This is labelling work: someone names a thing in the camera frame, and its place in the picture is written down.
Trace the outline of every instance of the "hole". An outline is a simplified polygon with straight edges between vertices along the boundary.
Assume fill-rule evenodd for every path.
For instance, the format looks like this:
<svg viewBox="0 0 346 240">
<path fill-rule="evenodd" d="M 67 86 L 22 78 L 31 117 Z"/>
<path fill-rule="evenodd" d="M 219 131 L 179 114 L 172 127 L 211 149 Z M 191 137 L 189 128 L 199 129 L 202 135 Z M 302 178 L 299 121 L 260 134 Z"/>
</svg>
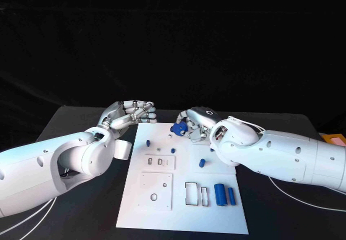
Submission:
<svg viewBox="0 0 346 240">
<path fill-rule="evenodd" d="M 44 157 L 42 156 L 39 156 L 36 158 L 36 161 L 38 161 L 39 166 L 44 167 Z"/>
<path fill-rule="evenodd" d="M 155 193 L 152 194 L 150 199 L 152 199 L 152 201 L 157 200 L 157 195 Z"/>
<path fill-rule="evenodd" d="M 6 178 L 6 174 L 3 173 L 2 169 L 0 169 L 0 180 L 5 180 Z"/>
</svg>

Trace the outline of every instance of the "small blue part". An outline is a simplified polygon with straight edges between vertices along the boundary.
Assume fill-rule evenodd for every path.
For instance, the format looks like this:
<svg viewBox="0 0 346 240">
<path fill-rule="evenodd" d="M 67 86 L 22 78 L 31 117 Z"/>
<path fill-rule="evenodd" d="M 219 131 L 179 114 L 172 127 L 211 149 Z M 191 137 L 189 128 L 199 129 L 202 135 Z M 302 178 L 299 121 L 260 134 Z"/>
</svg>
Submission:
<svg viewBox="0 0 346 240">
<path fill-rule="evenodd" d="M 183 136 L 181 134 L 182 131 L 189 131 L 189 127 L 185 121 L 182 121 L 179 124 L 175 123 L 173 126 L 170 127 L 170 131 L 178 135 L 178 136 Z"/>
<path fill-rule="evenodd" d="M 217 205 L 218 206 L 227 206 L 228 205 L 228 198 L 227 198 L 227 191 L 225 191 L 225 185 L 224 184 L 215 184 L 215 197 L 217 197 Z"/>
<path fill-rule="evenodd" d="M 228 195 L 230 195 L 231 205 L 234 206 L 237 204 L 237 200 L 235 200 L 234 189 L 231 187 L 228 188 Z"/>
<path fill-rule="evenodd" d="M 199 167 L 202 168 L 205 166 L 207 160 L 202 158 L 199 162 Z"/>
</svg>

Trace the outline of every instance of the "small white cylinder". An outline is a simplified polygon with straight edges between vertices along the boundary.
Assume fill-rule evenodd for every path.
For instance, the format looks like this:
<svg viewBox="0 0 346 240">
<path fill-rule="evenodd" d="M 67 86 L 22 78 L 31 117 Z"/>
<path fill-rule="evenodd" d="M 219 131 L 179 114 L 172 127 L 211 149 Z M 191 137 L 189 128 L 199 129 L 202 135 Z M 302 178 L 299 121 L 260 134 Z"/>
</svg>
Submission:
<svg viewBox="0 0 346 240">
<path fill-rule="evenodd" d="M 127 160 L 133 144 L 124 140 L 116 140 L 114 158 Z"/>
</svg>

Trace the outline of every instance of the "blue cylinder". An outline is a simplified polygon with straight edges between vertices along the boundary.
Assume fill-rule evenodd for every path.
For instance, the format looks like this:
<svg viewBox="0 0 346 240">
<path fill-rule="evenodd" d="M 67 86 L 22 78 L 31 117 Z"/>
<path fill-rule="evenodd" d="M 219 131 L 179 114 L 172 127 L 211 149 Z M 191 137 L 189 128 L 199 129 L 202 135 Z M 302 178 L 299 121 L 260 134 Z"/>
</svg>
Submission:
<svg viewBox="0 0 346 240">
<path fill-rule="evenodd" d="M 234 206 L 237 204 L 237 199 L 235 199 L 234 189 L 231 187 L 228 188 L 228 195 L 230 195 L 231 205 Z"/>
<path fill-rule="evenodd" d="M 225 185 L 224 184 L 215 184 L 215 197 L 217 197 L 217 205 L 218 206 L 227 206 L 228 205 L 228 198 L 227 198 L 227 191 L 225 191 Z"/>
<path fill-rule="evenodd" d="M 199 167 L 202 168 L 205 166 L 207 160 L 202 158 L 199 161 Z"/>
</svg>

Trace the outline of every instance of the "white robotic arm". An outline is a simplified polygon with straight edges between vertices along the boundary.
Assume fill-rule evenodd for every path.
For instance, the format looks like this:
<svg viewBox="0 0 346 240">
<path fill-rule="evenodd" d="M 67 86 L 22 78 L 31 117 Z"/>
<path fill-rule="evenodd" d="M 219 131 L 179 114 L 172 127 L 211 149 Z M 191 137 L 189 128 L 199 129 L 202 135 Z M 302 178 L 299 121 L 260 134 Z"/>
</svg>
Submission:
<svg viewBox="0 0 346 240">
<path fill-rule="evenodd" d="M 207 107 L 183 111 L 176 124 L 182 124 L 183 117 L 188 117 L 189 130 L 181 135 L 194 142 L 202 141 L 208 135 L 211 148 L 228 165 L 243 164 L 254 172 L 283 181 L 346 192 L 343 146 L 287 132 L 267 130 L 257 133 L 243 120 L 234 117 L 219 120 L 218 114 Z"/>
<path fill-rule="evenodd" d="M 113 158 L 127 160 L 132 143 L 117 138 L 129 126 L 156 123 L 153 102 L 116 102 L 97 127 L 0 153 L 0 218 L 18 214 L 100 176 Z M 71 171 L 61 176 L 58 163 Z"/>
</svg>

